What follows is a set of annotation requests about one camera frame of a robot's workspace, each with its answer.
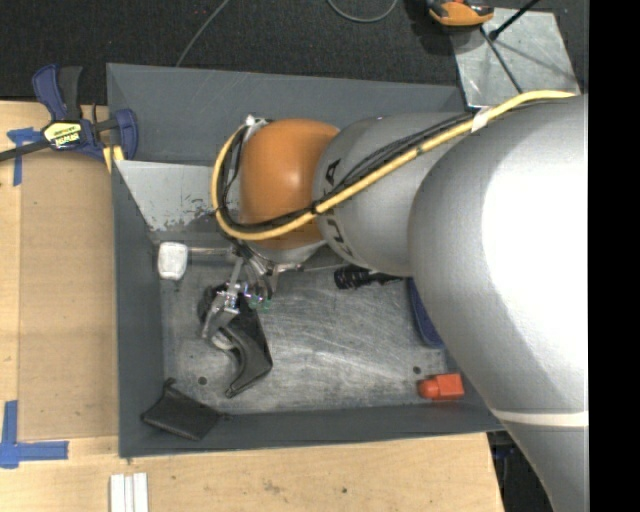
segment white block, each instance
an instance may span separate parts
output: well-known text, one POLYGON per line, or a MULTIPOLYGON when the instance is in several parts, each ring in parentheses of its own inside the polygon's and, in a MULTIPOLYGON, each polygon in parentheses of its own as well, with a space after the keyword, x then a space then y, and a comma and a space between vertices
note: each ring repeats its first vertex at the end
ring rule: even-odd
POLYGON ((179 281, 187 271, 189 248, 177 242, 163 242, 158 253, 158 273, 162 279, 179 281))

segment wooden board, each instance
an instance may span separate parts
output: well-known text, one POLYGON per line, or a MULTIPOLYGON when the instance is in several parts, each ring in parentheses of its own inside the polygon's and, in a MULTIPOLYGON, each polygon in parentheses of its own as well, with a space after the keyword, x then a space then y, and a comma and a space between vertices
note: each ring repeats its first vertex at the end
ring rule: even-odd
POLYGON ((151 512, 500 512, 486 437, 119 460, 115 438, 0 475, 3 511, 108 510, 109 476, 146 472, 151 512))
MULTIPOLYGON (((2 109, 3 134, 39 129, 49 120, 38 103, 6 103, 2 109)), ((106 116, 106 108, 98 115, 106 116)), ((12 175, 12 167, 5 163, 5 174, 12 175)), ((103 164, 81 155, 43 150, 23 157, 21 440, 117 433, 109 179, 103 164)))

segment black floor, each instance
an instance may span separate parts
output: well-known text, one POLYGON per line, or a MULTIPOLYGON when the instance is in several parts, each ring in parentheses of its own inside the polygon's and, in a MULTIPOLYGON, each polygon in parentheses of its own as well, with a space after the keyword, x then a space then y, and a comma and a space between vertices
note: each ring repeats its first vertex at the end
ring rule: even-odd
MULTIPOLYGON (((31 77, 58 63, 85 68, 82 103, 106 104, 108 62, 174 66, 223 0, 4 2, 0 98, 33 97, 31 77)), ((383 12, 392 0, 335 0, 353 15, 383 12)), ((458 85, 449 38, 424 15, 424 0, 400 0, 383 21, 339 17, 325 0, 230 0, 183 66, 391 82, 458 85)), ((519 8, 525 1, 495 0, 519 8)), ((583 92, 588 91, 589 3, 542 0, 553 12, 583 92)), ((508 436, 491 436, 507 512, 551 510, 544 490, 508 436)))

